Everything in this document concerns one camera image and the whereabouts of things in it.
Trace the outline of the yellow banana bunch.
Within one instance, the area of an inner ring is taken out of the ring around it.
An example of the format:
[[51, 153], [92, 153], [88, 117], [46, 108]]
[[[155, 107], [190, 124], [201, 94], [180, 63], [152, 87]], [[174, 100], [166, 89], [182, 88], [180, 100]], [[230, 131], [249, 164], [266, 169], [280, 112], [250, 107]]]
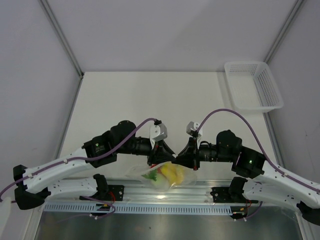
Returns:
[[162, 165], [160, 167], [160, 172], [167, 178], [170, 186], [179, 186], [186, 179], [185, 169], [181, 165], [170, 162]]

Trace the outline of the clear zip top bag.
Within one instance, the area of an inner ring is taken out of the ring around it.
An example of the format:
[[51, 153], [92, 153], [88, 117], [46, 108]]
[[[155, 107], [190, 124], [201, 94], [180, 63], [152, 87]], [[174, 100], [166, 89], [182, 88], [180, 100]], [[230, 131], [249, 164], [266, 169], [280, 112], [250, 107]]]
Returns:
[[169, 161], [152, 166], [135, 165], [126, 172], [125, 176], [160, 192], [194, 185], [197, 181], [197, 175], [192, 169]]

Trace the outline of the white radish with leaves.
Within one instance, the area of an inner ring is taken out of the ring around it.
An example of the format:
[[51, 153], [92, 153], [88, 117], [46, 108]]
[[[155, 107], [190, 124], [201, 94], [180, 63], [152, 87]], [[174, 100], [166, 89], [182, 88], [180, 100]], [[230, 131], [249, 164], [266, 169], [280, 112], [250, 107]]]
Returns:
[[149, 183], [156, 189], [160, 191], [167, 191], [170, 188], [170, 182], [168, 179], [157, 170], [152, 170], [143, 174], [144, 179], [149, 180]]

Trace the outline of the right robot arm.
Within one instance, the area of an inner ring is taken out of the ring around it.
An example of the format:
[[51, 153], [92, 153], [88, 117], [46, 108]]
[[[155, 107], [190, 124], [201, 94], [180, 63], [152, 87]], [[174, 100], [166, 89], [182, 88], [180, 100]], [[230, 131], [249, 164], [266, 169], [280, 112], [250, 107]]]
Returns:
[[198, 143], [190, 137], [177, 155], [176, 164], [197, 170], [200, 162], [231, 163], [236, 176], [228, 187], [214, 187], [215, 203], [270, 203], [300, 213], [314, 225], [320, 224], [320, 185], [272, 166], [265, 155], [242, 145], [230, 130], [220, 132], [216, 144]]

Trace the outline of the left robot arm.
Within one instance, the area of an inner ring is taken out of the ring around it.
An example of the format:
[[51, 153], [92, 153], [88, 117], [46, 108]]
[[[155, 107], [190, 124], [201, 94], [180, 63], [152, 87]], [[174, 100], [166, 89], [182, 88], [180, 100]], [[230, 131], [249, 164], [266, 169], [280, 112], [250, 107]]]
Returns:
[[104, 175], [70, 176], [114, 163], [118, 154], [146, 156], [150, 165], [173, 160], [174, 152], [164, 142], [167, 128], [160, 120], [150, 126], [148, 138], [137, 137], [138, 129], [123, 120], [65, 157], [32, 168], [15, 166], [14, 200], [19, 209], [34, 209], [49, 199], [106, 200], [110, 190]]

